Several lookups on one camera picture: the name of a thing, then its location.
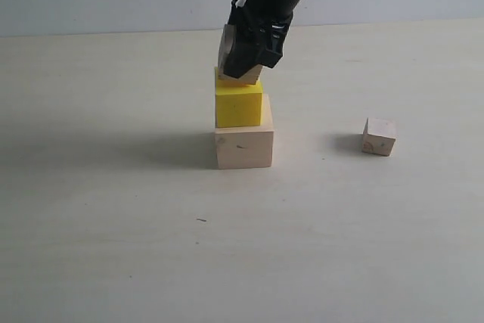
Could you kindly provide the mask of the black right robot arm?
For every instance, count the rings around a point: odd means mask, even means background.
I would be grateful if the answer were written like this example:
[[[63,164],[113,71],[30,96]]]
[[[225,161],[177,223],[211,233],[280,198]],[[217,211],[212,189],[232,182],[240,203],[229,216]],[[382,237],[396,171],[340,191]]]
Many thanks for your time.
[[[221,52],[223,73],[239,79],[254,67],[273,68],[300,0],[232,0],[227,22],[228,47]]]

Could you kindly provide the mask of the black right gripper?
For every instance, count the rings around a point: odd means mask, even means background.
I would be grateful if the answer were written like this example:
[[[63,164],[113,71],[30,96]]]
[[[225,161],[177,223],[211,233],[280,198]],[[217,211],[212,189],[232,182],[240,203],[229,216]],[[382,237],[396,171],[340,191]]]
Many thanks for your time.
[[[258,79],[262,65],[274,68],[292,20],[293,0],[232,0],[222,40],[222,77]],[[262,65],[257,51],[262,51]]]

